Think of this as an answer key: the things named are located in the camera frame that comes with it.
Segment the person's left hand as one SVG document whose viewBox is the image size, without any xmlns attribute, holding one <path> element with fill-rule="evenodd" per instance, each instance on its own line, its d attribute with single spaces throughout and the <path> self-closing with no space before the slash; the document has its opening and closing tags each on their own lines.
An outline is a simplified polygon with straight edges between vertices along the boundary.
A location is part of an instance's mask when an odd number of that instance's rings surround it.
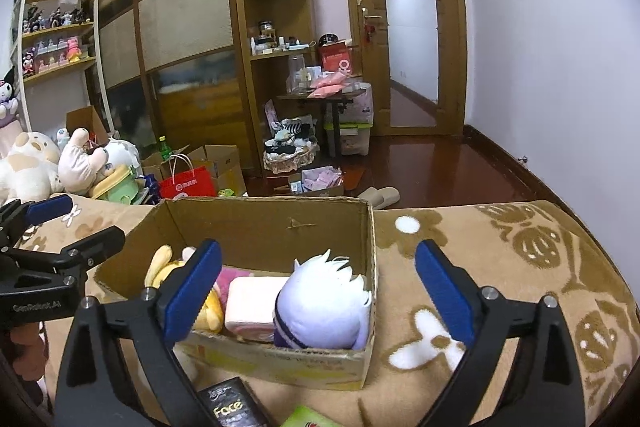
<svg viewBox="0 0 640 427">
<path fill-rule="evenodd" d="M 20 351 L 12 363 L 15 374 L 24 381 L 39 381 L 48 361 L 46 344 L 40 336 L 40 325 L 30 323 L 15 327 L 10 332 L 10 339 Z"/>
</svg>

